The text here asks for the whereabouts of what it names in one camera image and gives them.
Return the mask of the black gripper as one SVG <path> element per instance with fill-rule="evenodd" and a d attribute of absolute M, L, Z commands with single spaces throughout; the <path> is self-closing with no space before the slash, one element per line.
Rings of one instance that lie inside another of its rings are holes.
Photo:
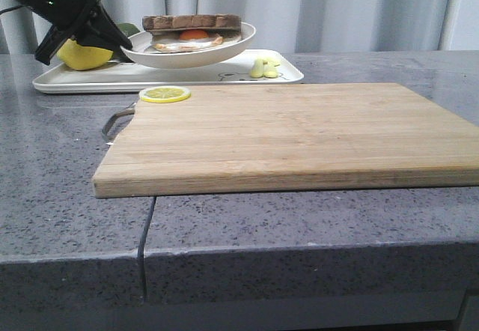
<path fill-rule="evenodd" d="M 15 0 L 52 24 L 36 49 L 35 59 L 50 64 L 69 38 L 81 46 L 111 51 L 131 49 L 129 38 L 115 25 L 101 0 Z"/>

